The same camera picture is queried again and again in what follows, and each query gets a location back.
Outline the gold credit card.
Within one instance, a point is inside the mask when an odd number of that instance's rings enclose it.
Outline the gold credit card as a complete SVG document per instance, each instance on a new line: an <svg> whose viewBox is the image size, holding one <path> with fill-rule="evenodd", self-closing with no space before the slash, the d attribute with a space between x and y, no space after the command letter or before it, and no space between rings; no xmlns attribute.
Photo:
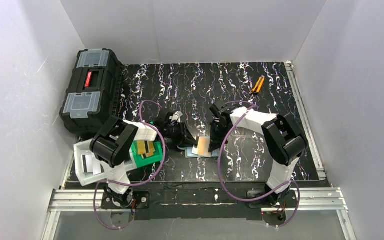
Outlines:
<svg viewBox="0 0 384 240"><path fill-rule="evenodd" d="M197 138L197 145L192 147L191 153L201 157L210 157L212 153L209 151L210 137L199 136Z"/></svg>

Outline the green plastic bin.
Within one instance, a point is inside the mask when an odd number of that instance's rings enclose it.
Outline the green plastic bin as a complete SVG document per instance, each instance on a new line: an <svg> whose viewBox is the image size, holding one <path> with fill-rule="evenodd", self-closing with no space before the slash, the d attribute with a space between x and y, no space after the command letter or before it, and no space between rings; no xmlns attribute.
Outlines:
<svg viewBox="0 0 384 240"><path fill-rule="evenodd" d="M160 162L163 149L159 141L134 141L131 148L131 159L137 168Z"/></svg>

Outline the white bin with silver cards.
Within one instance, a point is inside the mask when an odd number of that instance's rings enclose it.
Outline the white bin with silver cards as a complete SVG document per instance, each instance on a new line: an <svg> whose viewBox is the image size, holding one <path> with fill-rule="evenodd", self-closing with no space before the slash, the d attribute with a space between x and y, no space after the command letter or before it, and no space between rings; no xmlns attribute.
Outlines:
<svg viewBox="0 0 384 240"><path fill-rule="evenodd" d="M89 139L73 145L75 174L82 187L106 178L101 162L90 150L91 142Z"/></svg>

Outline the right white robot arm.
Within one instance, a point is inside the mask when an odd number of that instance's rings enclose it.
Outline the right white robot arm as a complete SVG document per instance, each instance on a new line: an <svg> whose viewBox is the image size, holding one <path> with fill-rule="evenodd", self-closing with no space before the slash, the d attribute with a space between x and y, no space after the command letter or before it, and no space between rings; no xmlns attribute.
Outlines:
<svg viewBox="0 0 384 240"><path fill-rule="evenodd" d="M272 169L266 190L279 195L289 190L294 168L309 146L306 135L291 113L286 115L263 113L254 107L236 106L236 102L216 102L210 107L215 117L210 124L208 150L213 152L227 142L233 127L243 128L264 137L271 158Z"/></svg>

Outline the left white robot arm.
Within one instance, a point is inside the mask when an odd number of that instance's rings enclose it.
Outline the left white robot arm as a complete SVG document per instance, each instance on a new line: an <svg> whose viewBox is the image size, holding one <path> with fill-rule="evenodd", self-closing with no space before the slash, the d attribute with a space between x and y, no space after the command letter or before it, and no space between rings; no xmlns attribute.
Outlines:
<svg viewBox="0 0 384 240"><path fill-rule="evenodd" d="M89 149L101 162L112 192L124 195L131 184L128 172L162 160L161 139L170 139L181 149L198 144L181 116L179 111L164 108L147 125L116 116L105 122L91 139Z"/></svg>

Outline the gold credit cards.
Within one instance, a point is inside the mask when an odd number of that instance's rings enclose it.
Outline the gold credit cards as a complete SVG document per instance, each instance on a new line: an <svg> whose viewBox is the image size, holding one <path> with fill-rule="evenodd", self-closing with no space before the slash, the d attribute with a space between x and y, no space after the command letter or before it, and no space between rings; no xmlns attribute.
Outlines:
<svg viewBox="0 0 384 240"><path fill-rule="evenodd" d="M152 157L155 154L155 146L152 141L144 141L140 140L136 142L137 154L142 157L142 159L146 159Z"/></svg>

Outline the silver credit cards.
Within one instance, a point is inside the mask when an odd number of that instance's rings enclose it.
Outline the silver credit cards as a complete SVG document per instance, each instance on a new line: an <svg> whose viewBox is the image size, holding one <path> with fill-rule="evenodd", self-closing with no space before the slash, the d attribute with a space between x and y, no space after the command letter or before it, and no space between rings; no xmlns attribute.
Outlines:
<svg viewBox="0 0 384 240"><path fill-rule="evenodd" d="M102 173L102 166L100 161L95 158L93 154L81 156L83 171L85 173L92 173L94 176Z"/></svg>

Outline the black toolbox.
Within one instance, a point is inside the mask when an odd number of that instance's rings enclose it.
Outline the black toolbox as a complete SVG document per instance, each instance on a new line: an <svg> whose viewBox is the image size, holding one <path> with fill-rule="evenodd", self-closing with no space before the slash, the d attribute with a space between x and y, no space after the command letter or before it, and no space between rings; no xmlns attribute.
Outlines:
<svg viewBox="0 0 384 240"><path fill-rule="evenodd" d="M64 127L71 134L90 138L115 114L122 71L123 64L109 48L77 53L59 111Z"/></svg>

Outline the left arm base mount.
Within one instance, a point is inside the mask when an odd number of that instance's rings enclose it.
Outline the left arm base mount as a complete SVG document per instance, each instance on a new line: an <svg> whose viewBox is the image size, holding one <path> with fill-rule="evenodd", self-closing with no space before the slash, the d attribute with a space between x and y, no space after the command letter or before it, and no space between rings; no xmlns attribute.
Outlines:
<svg viewBox="0 0 384 240"><path fill-rule="evenodd" d="M110 213L112 228L122 229L135 219L138 210L150 207L150 200L151 194L147 191L133 191L129 188L124 194L119 194L105 187L98 209Z"/></svg>

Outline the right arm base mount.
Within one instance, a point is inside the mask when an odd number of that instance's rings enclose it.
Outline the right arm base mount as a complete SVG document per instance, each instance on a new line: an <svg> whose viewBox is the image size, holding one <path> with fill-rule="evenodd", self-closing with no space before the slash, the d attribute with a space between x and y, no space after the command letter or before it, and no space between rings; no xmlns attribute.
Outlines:
<svg viewBox="0 0 384 240"><path fill-rule="evenodd" d="M290 223L295 217L301 203L301 193L287 188L277 194L248 202L250 209L261 209L262 220L267 227L280 228Z"/></svg>

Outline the aluminium frame rail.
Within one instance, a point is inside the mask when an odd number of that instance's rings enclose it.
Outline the aluminium frame rail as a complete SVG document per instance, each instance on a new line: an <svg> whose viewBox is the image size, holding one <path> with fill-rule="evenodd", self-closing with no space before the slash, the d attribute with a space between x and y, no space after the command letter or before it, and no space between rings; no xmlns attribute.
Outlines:
<svg viewBox="0 0 384 240"><path fill-rule="evenodd" d="M320 153L316 146L309 124L305 106L291 61L285 62L285 69L291 84L292 93L297 103L300 120L309 141L316 168L318 181L300 181L288 195L291 205L284 210L285 214L295 215L298 211L329 212L338 218L340 231L346 240L354 240L356 235L349 218L348 206L340 188L332 187L327 179ZM126 209L116 208L103 201L104 192L93 189L61 189L52 193L48 207L44 240L55 240L62 234L64 214L92 213L125 214ZM165 219L185 220L233 220L241 219L246 223L270 228L263 218L272 214L273 207L249 208L244 203L236 203L215 182L206 183L153 183L144 192L147 198L134 209L136 222L160 222Z"/></svg>

